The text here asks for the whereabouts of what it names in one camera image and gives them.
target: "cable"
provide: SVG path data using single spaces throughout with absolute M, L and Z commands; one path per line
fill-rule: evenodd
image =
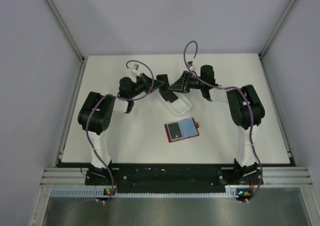
M 252 197 L 247 200 L 247 203 L 250 203 L 252 201 L 252 199 L 256 196 L 257 192 L 259 191 L 260 189 L 260 186 L 262 184 L 262 181 L 263 181 L 263 170 L 262 170 L 262 164 L 261 164 L 261 161 L 256 153 L 256 149 L 255 149 L 255 146 L 254 146 L 254 142 L 253 142 L 253 139 L 252 139 L 252 131 L 254 129 L 254 115 L 253 115 L 253 112 L 252 112 L 252 109 L 250 107 L 250 104 L 246 98 L 246 96 L 243 94 L 243 92 L 238 88 L 238 87 L 235 87 L 235 86 L 229 86 L 229 87 L 218 87 L 218 86 L 214 86 L 214 85 L 211 85 L 209 83 L 206 83 L 204 80 L 202 80 L 201 78 L 199 78 L 196 74 L 194 74 L 191 69 L 190 69 L 190 65 L 187 63 L 187 60 L 186 60 L 186 51 L 187 51 L 187 48 L 189 47 L 190 44 L 194 43 L 195 44 L 195 54 L 191 60 L 191 62 L 195 59 L 195 57 L 197 56 L 197 52 L 198 52 L 198 43 L 195 41 L 195 40 L 192 40 L 190 41 L 184 48 L 184 53 L 183 53 L 183 60 L 184 60 L 184 64 L 185 66 L 187 67 L 188 71 L 190 72 L 190 74 L 196 78 L 198 81 L 200 81 L 201 83 L 209 86 L 209 87 L 212 87 L 212 88 L 215 88 L 215 89 L 219 89 L 219 90 L 231 90 L 231 89 L 234 89 L 234 90 L 237 90 L 239 92 L 239 94 L 241 95 L 241 97 L 243 98 L 243 100 L 245 101 L 246 105 L 248 106 L 248 109 L 249 109 L 249 114 L 250 114 L 250 130 L 249 130 L 249 139 L 250 139 L 250 143 L 251 143 L 251 147 L 252 147 L 252 152 L 256 158 L 256 160 L 258 161 L 258 164 L 259 164 L 259 167 L 260 167 L 260 172 L 261 172 L 261 176 L 260 176 L 260 180 L 259 180 L 259 183 L 258 183 L 258 186 L 256 188 L 256 191 L 254 192 L 254 194 L 252 195 Z
M 84 173 L 82 173 L 82 168 L 80 169 L 80 173 L 83 174 L 84 176 L 86 176 Z
M 151 76 L 152 76 L 151 87 L 150 87 L 149 91 L 148 91 L 144 96 L 142 96 L 142 97 L 140 97 L 140 98 L 137 98 L 137 99 L 127 99 L 127 98 L 117 97 L 117 98 L 120 99 L 120 100 L 129 100 L 129 101 L 141 100 L 141 99 L 145 98 L 147 95 L 149 95 L 149 94 L 151 93 L 153 87 L 154 87 L 155 77 L 154 77 L 154 74 L 153 74 L 153 72 L 151 71 L 151 69 L 150 69 L 146 64 L 144 64 L 143 62 L 138 61 L 138 60 L 129 60 L 129 61 L 125 64 L 125 66 L 126 66 L 128 69 L 129 69 L 128 64 L 131 63 L 131 62 L 136 62 L 136 63 L 139 63 L 139 64 L 141 64 L 141 65 L 144 65 L 144 66 L 149 70 L 149 72 L 150 72 L 150 74 L 151 74 Z M 102 158 L 99 156 L 99 154 L 97 153 L 97 150 L 96 150 L 93 142 L 92 142 L 91 139 L 90 139 L 90 136 L 89 136 L 89 122 L 90 122 L 90 120 L 91 120 L 91 118 L 92 118 L 92 115 L 93 115 L 94 112 L 97 110 L 97 108 L 99 107 L 99 105 L 101 104 L 101 102 L 103 102 L 104 99 L 105 99 L 108 95 L 109 95 L 109 96 L 113 96 L 113 95 L 111 95 L 111 94 L 107 94 L 107 95 L 104 95 L 104 96 L 98 101 L 98 103 L 95 105 L 95 107 L 92 109 L 91 113 L 89 114 L 88 120 L 87 120 L 86 125 L 85 125 L 86 137 L 87 137 L 87 139 L 88 139 L 88 141 L 89 141 L 89 143 L 90 143 L 90 145 L 91 145 L 91 148 L 93 149 L 93 152 L 94 152 L 95 156 L 99 159 L 99 161 L 100 161 L 100 162 L 103 164 L 103 166 L 106 168 L 106 170 L 108 171 L 108 173 L 109 173 L 109 175 L 110 175 L 110 178 L 111 178 L 111 194 L 110 194 L 110 197 L 106 200 L 106 202 L 110 201 L 111 198 L 112 198 L 112 196 L 113 196 L 114 187 L 115 187 L 114 177 L 113 177 L 113 175 L 112 175 L 111 170 L 110 170 L 109 167 L 107 166 L 107 164 L 103 161 L 103 159 L 102 159 Z

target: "silver panel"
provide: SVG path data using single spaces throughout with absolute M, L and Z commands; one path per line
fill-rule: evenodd
M 299 189 L 262 189 L 249 205 L 235 199 L 113 199 L 105 206 L 51 198 L 44 226 L 308 226 Z
M 312 225 L 320 225 L 320 208 L 314 188 L 301 188 L 302 198 Z

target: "white table surface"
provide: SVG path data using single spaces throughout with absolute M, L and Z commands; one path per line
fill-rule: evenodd
M 78 113 L 90 91 L 116 95 L 119 80 L 133 76 L 125 63 L 136 59 L 147 64 L 154 76 L 168 74 L 174 83 L 186 67 L 178 55 L 90 56 L 80 87 L 75 112 L 64 149 L 62 162 L 90 162 L 91 152 L 85 131 L 77 122 Z M 204 64 L 213 66 L 216 83 L 242 87 L 252 84 L 265 108 L 255 148 L 262 163 L 287 164 L 289 158 L 271 102 L 266 80 L 257 54 L 199 54 L 194 64 L 198 75 Z M 237 127 L 229 106 L 208 102 L 200 90 L 186 97 L 193 107 L 176 116 L 156 93 L 135 102 L 130 114 L 113 113 L 107 129 L 108 147 L 114 163 L 209 163 L 232 164 L 236 155 Z M 199 136 L 169 143 L 164 124 L 194 117 Z

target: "metal frame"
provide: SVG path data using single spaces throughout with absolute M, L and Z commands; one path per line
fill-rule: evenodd
M 264 45 L 260 55 L 261 57 L 264 57 L 269 50 L 270 46 L 272 45 L 275 38 L 278 36 L 279 32 L 281 31 L 284 23 L 288 19 L 290 13 L 293 11 L 295 5 L 297 4 L 299 0 L 290 0 L 288 5 L 286 6 L 284 12 L 282 13 L 278 23 L 276 24 L 275 28 L 273 29 L 271 35 L 269 36 L 268 40 L 266 41 L 266 44 Z
M 67 42 L 70 44 L 72 50 L 74 51 L 75 55 L 80 60 L 80 67 L 77 79 L 74 83 L 73 94 L 70 102 L 68 103 L 68 111 L 65 116 L 64 126 L 59 136 L 59 143 L 57 146 L 57 155 L 54 158 L 54 164 L 57 163 L 59 155 L 63 153 L 64 146 L 67 140 L 67 135 L 71 123 L 71 118 L 73 115 L 73 111 L 75 108 L 75 104 L 77 101 L 81 81 L 84 75 L 86 60 L 83 57 L 81 51 L 79 50 L 74 38 L 70 34 L 61 14 L 59 13 L 56 5 L 54 4 L 53 0 L 44 0 L 48 5 L 50 11 L 52 12 L 53 17 L 55 18 L 59 28 L 61 29 L 62 33 L 64 34 Z M 272 87 L 272 84 L 269 81 L 269 75 L 267 68 L 264 64 L 263 57 L 268 52 L 270 46 L 272 45 L 273 41 L 278 36 L 280 30 L 282 29 L 285 21 L 287 20 L 289 14 L 292 12 L 294 6 L 298 0 L 290 0 L 288 3 L 284 13 L 282 14 L 279 22 L 275 26 L 274 30 L 272 31 L 270 37 L 268 38 L 263 50 L 259 54 L 261 67 L 263 69 L 266 82 L 271 94 L 271 98 L 273 101 L 273 105 L 275 108 L 275 112 L 278 118 L 278 123 L 280 125 L 280 129 L 285 141 L 285 145 L 289 151 L 294 156 L 294 152 L 290 149 L 289 140 L 286 134 L 286 128 L 282 121 L 282 116 L 280 109 L 278 107 L 275 92 Z M 320 207 L 317 200 L 317 196 L 315 190 L 313 188 L 312 181 L 310 179 L 310 175 L 308 172 L 307 167 L 265 167 L 263 168 L 264 176 L 264 184 L 261 186 L 263 188 L 300 188 L 301 195 L 306 207 L 306 211 L 310 218 L 312 225 L 320 225 Z M 47 205 L 49 202 L 50 196 L 53 197 L 70 197 L 70 194 L 75 194 L 77 197 L 83 197 L 82 194 L 88 194 L 90 197 L 101 197 L 101 190 L 108 189 L 111 186 L 86 186 L 85 185 L 85 176 L 80 173 L 80 168 L 47 168 L 44 171 L 42 181 L 40 184 L 38 196 L 36 199 L 36 203 L 34 206 L 34 210 L 31 214 L 31 220 L 29 225 L 32 226 L 40 226 L 43 224 L 45 212 L 47 209 Z M 185 194 L 181 197 L 183 198 L 194 198 L 194 197 L 234 197 L 233 191 L 235 188 L 241 188 L 243 186 L 239 185 L 232 185 L 227 186 L 226 191 L 227 193 L 222 195 L 216 194 Z M 158 195 L 158 194 L 131 194 L 131 195 L 116 195 L 117 197 L 178 197 L 177 195 Z
M 54 159 L 53 159 L 53 166 L 56 166 L 56 163 L 58 162 L 58 159 L 60 158 L 60 155 L 63 154 L 64 148 L 65 148 L 65 145 L 66 145 L 66 141 L 67 141 L 70 125 L 71 125 L 72 116 L 74 114 L 74 110 L 75 110 L 78 94 L 79 94 L 79 91 L 80 91 L 82 78 L 84 76 L 85 68 L 86 68 L 86 65 L 87 65 L 86 62 L 87 62 L 87 60 L 84 59 L 84 61 L 82 61 L 80 63 L 80 68 L 78 70 L 78 75 L 77 75 L 76 81 L 75 81 L 75 83 L 73 85 L 72 97 L 70 98 L 70 100 L 69 100 L 69 102 L 67 104 L 68 108 L 67 108 L 66 115 L 64 116 L 63 127 L 61 129 L 60 134 L 59 134 L 59 141 L 58 141 L 58 145 L 56 147 L 56 154 L 54 155 Z
M 75 55 L 78 57 L 78 59 L 80 61 L 83 61 L 84 60 L 84 56 L 82 55 L 82 53 L 79 50 L 79 48 L 78 48 L 73 36 L 71 35 L 70 31 L 68 30 L 67 25 L 66 25 L 64 19 L 62 18 L 60 12 L 58 11 L 54 1 L 53 0 L 44 0 L 44 1 L 48 5 L 48 7 L 49 7 L 49 9 L 50 9 L 55 21 L 57 22 L 61 32 L 65 36 L 65 39 L 67 40 L 67 42 L 69 43 L 70 47 L 74 51 Z

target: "gray wall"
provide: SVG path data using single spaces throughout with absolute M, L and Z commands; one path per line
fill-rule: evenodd
M 79 61 L 43 0 L 0 0 L 0 225 L 27 225 Z
M 289 0 L 54 0 L 84 55 L 259 52 Z
M 265 57 L 298 163 L 320 196 L 320 0 L 300 0 Z

